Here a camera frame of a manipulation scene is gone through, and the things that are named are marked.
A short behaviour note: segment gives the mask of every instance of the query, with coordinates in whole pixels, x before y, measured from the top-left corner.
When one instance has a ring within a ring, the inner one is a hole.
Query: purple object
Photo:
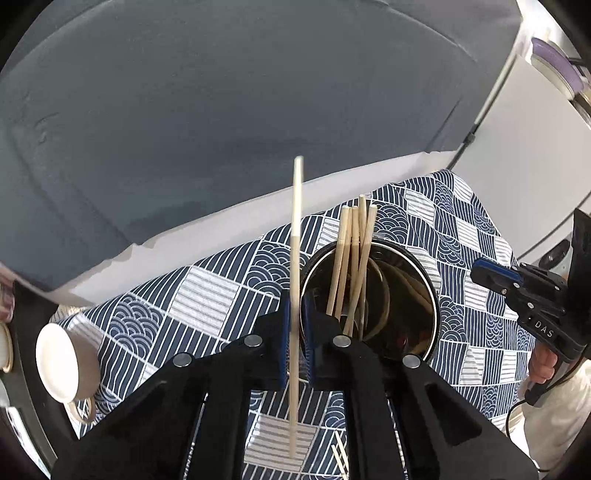
[[[552,45],[546,43],[544,40],[540,40],[539,38],[532,38],[531,43],[534,46],[534,55],[545,60],[547,63],[553,66],[570,85],[575,94],[583,91],[584,84],[579,73],[564,55],[562,55]]]

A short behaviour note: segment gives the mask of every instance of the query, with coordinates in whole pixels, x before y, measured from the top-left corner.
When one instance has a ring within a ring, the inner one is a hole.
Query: black cable
[[[578,369],[579,365],[583,362],[583,357],[581,356],[576,363],[570,368],[569,371],[567,371],[564,376],[558,380],[556,383],[552,384],[549,386],[548,390],[546,390],[544,392],[544,395],[546,395],[550,390],[552,390],[554,387],[558,387],[559,385],[562,385],[564,382],[566,382],[569,377],[571,376],[571,374]],[[505,433],[507,435],[507,438],[509,440],[511,440],[511,432],[509,431],[509,419],[511,418],[511,414],[513,413],[513,410],[515,410],[517,407],[519,407],[520,405],[523,405],[525,403],[525,400],[519,400],[519,402],[515,403],[510,409],[509,412],[507,412],[507,417],[505,419]],[[550,472],[550,470],[541,470],[538,468],[539,473],[548,473]]]

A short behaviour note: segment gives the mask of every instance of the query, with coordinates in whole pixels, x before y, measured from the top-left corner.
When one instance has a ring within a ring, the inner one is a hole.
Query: teacup handle
[[[82,415],[80,415],[80,413],[78,412],[78,407],[76,405],[76,402],[71,401],[69,403],[66,403],[66,407],[67,407],[68,411],[72,414],[72,416],[74,417],[75,420],[79,421],[83,425],[90,425],[92,422],[94,422],[95,417],[96,417],[95,398],[94,397],[85,398],[85,401],[89,402],[88,417],[86,419],[84,419],[82,417]]]

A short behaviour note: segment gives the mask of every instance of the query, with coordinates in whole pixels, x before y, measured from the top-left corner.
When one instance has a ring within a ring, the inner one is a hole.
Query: gray wall
[[[514,0],[55,0],[0,74],[0,261],[53,289],[306,179],[455,150]]]

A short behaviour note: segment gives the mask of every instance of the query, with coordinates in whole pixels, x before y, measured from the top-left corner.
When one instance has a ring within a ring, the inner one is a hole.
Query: white sleeve
[[[571,379],[551,390],[541,407],[522,405],[530,456],[542,470],[558,463],[591,412],[591,382],[586,372],[590,367],[587,361]],[[526,377],[522,387],[528,382]]]

